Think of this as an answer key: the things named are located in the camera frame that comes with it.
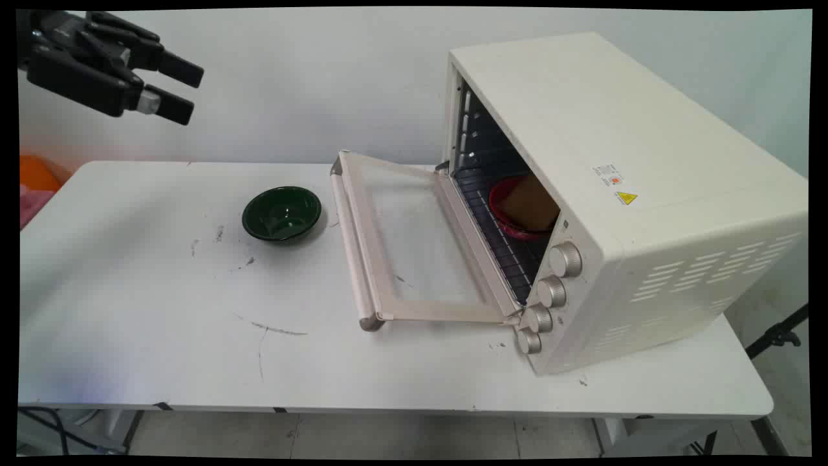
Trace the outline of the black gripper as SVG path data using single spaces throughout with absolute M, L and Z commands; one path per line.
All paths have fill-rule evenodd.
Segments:
M 78 31 L 78 61 L 67 51 L 38 45 L 73 47 Z M 204 69 L 175 55 L 160 36 L 109 12 L 85 17 L 65 10 L 17 11 L 17 67 L 27 80 L 110 117 L 126 112 L 156 115 L 180 125 L 190 123 L 195 104 L 143 82 L 135 70 L 153 71 L 198 88 Z

